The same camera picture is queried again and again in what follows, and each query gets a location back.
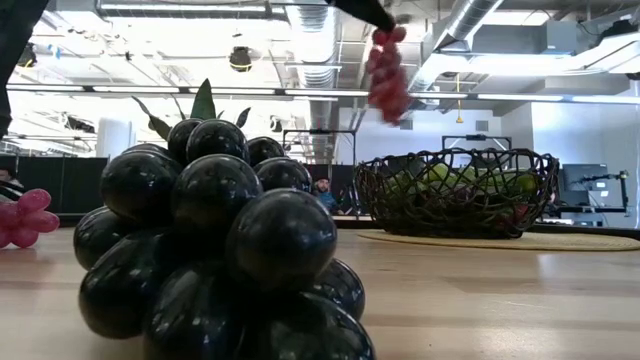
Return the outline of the dark red grape bunch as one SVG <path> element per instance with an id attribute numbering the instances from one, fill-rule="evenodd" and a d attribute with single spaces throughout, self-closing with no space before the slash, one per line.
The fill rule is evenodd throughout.
<path id="1" fill-rule="evenodd" d="M 368 104 L 380 110 L 384 122 L 397 126 L 411 102 L 407 76 L 401 66 L 398 44 L 406 37 L 406 29 L 396 26 L 390 32 L 373 32 L 366 71 L 370 76 Z"/>

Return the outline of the dark green cucumber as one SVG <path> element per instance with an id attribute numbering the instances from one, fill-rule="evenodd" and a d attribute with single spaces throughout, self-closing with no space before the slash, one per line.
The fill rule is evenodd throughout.
<path id="1" fill-rule="evenodd" d="M 426 190 L 426 185 L 410 172 L 402 170 L 387 178 L 387 194 L 394 198 L 413 200 Z"/>

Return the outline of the light green cucumber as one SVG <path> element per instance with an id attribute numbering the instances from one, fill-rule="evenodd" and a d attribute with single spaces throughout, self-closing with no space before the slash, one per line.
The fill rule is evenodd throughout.
<path id="1" fill-rule="evenodd" d="M 474 183 L 476 178 L 476 169 L 473 166 L 456 168 L 445 163 L 433 165 L 422 177 L 427 183 L 444 182 L 450 187 Z"/>

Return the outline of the black grape bunch with leaf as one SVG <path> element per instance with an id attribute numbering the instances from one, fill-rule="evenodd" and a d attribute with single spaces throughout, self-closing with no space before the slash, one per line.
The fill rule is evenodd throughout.
<path id="1" fill-rule="evenodd" d="M 187 119 L 124 150 L 73 237 L 79 308 L 142 360 L 376 360 L 365 293 L 306 168 L 271 138 Z"/>

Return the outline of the pink grape bunch with leaf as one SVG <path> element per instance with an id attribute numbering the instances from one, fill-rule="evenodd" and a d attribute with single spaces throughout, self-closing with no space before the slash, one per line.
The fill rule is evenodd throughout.
<path id="1" fill-rule="evenodd" d="M 57 230 L 60 220 L 47 211 L 50 203 L 51 196 L 43 189 L 29 190 L 16 201 L 0 201 L 0 249 L 28 248 L 40 234 Z"/>
<path id="2" fill-rule="evenodd" d="M 504 208 L 501 212 L 500 219 L 504 224 L 520 224 L 523 217 L 528 211 L 527 205 L 517 204 L 512 207 Z"/>

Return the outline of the dark wicker basket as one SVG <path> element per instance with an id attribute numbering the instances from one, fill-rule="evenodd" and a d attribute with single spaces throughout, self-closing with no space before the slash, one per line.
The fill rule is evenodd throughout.
<path id="1" fill-rule="evenodd" d="M 456 168 L 473 166 L 477 178 L 474 183 L 454 187 L 444 182 L 427 183 L 422 177 L 437 163 Z M 354 181 L 360 201 L 374 222 L 391 234 L 513 239 L 521 237 L 545 210 L 557 189 L 559 168 L 557 158 L 529 149 L 451 148 L 362 162 L 354 170 Z M 402 170 L 426 185 L 426 190 L 413 200 L 387 194 L 387 178 Z M 508 196 L 491 187 L 494 175 L 510 170 L 535 174 L 537 193 Z M 522 222 L 518 225 L 502 223 L 503 209 L 517 204 L 528 206 Z"/>

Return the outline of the long ceiling light strip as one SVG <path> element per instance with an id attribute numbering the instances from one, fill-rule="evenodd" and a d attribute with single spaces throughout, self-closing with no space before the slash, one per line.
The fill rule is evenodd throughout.
<path id="1" fill-rule="evenodd" d="M 196 87 L 172 86 L 115 86 L 115 85 L 61 85 L 61 84 L 8 84 L 13 92 L 91 93 L 127 95 L 195 95 Z M 213 87 L 215 96 L 248 97 L 303 97 L 303 98 L 366 98 L 365 90 L 340 89 L 297 89 L 297 88 L 238 88 Z M 556 94 L 503 94 L 503 93 L 462 93 L 462 92 L 410 92 L 419 100 L 462 100 L 462 101 L 504 101 L 504 102 L 544 102 L 579 103 L 607 105 L 640 105 L 640 96 L 613 95 L 556 95 Z"/>

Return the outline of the black ceiling device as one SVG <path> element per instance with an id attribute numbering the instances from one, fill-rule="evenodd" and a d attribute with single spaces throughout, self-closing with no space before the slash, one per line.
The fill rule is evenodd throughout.
<path id="1" fill-rule="evenodd" d="M 23 68 L 31 68 L 34 67 L 36 63 L 37 57 L 34 52 L 34 44 L 28 43 L 18 59 L 17 66 Z"/>
<path id="2" fill-rule="evenodd" d="M 232 70 L 243 73 L 252 69 L 252 60 L 249 54 L 249 47 L 234 47 L 229 56 L 229 65 Z"/>

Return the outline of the snake plant in white pot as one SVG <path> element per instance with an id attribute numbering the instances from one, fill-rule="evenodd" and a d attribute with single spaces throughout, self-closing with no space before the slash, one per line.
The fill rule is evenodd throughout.
<path id="1" fill-rule="evenodd" d="M 209 120 L 209 119 L 222 120 L 223 119 L 224 112 L 216 111 L 216 106 L 212 97 L 212 87 L 209 79 L 205 79 L 203 83 L 200 85 L 200 87 L 198 88 L 198 90 L 196 91 L 189 118 L 182 111 L 182 108 L 178 99 L 173 94 L 170 94 L 170 98 L 175 103 L 180 115 L 180 121 L 178 122 L 178 125 L 182 125 L 183 123 L 186 123 L 189 119 L 197 119 L 197 120 Z M 169 134 L 170 134 L 170 131 L 173 129 L 173 126 L 168 125 L 164 120 L 153 115 L 151 111 L 148 109 L 148 107 L 138 97 L 132 96 L 132 99 L 139 105 L 141 110 L 148 116 L 149 129 L 156 132 L 163 140 L 167 141 L 169 139 Z"/>

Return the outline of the person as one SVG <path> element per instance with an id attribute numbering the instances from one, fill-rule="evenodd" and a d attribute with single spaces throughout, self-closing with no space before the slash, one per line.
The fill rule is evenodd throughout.
<path id="1" fill-rule="evenodd" d="M 17 201 L 24 188 L 12 168 L 0 167 L 0 202 Z"/>
<path id="2" fill-rule="evenodd" d="M 315 181 L 314 194 L 332 215 L 344 214 L 330 191 L 330 182 L 327 178 L 319 178 Z"/>

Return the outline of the grey computer monitor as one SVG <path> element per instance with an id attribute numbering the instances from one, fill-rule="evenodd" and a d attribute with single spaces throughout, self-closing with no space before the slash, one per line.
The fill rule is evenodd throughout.
<path id="1" fill-rule="evenodd" d="M 571 206 L 604 206 L 609 197 L 609 171 L 605 164 L 564 164 L 560 173 L 560 199 Z"/>

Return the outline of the silver spiral air duct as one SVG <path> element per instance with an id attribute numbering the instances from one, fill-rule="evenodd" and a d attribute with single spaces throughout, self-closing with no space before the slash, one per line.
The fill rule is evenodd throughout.
<path id="1" fill-rule="evenodd" d="M 473 37 L 504 0 L 456 0 L 449 16 L 432 24 L 421 43 L 422 65 L 410 92 L 429 90 L 443 73 L 459 73 L 468 63 Z"/>
<path id="2" fill-rule="evenodd" d="M 293 32 L 292 43 L 300 87 L 308 90 L 334 88 L 337 85 L 337 39 L 340 23 L 336 9 L 327 5 L 288 5 L 285 11 Z M 310 130 L 332 130 L 333 102 L 309 100 Z M 310 135 L 310 158 L 316 164 L 333 160 L 335 135 Z"/>

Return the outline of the black background rig frame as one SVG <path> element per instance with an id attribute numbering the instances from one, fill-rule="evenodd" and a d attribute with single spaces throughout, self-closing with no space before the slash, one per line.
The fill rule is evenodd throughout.
<path id="1" fill-rule="evenodd" d="M 503 151 L 511 150 L 513 148 L 513 141 L 511 137 L 487 136 L 484 134 L 443 135 L 441 137 L 441 147 L 442 149 L 454 148 L 460 141 L 466 141 L 466 142 L 491 141 Z"/>
<path id="2" fill-rule="evenodd" d="M 351 162 L 355 165 L 357 141 L 354 130 L 284 129 L 281 145 L 287 155 L 300 158 L 304 163 L 332 166 L 338 163 L 338 141 L 341 138 L 350 138 Z"/>

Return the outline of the grey rectangular air duct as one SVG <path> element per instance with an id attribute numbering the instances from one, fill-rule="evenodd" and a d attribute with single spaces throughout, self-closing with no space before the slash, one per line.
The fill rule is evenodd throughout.
<path id="1" fill-rule="evenodd" d="M 573 22 L 542 25 L 483 25 L 472 39 L 471 51 L 492 54 L 574 54 L 578 48 Z"/>

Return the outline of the black aluminium table frame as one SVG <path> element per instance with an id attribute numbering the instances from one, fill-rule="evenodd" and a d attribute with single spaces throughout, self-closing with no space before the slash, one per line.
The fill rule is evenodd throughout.
<path id="1" fill-rule="evenodd" d="M 74 227 L 84 216 L 83 213 L 61 213 L 58 214 L 60 218 L 61 226 Z M 365 220 L 361 217 L 356 220 L 350 216 L 338 216 L 334 219 L 339 229 L 349 230 L 362 230 L 362 229 L 379 229 L 372 220 Z M 528 232 L 536 233 L 575 233 L 575 234 L 588 234 L 588 235 L 603 235 L 603 236 L 617 236 L 631 238 L 636 241 L 640 241 L 640 230 L 626 229 L 626 228 L 607 228 L 607 227 L 582 227 L 582 226 L 569 226 L 558 224 L 534 224 Z"/>

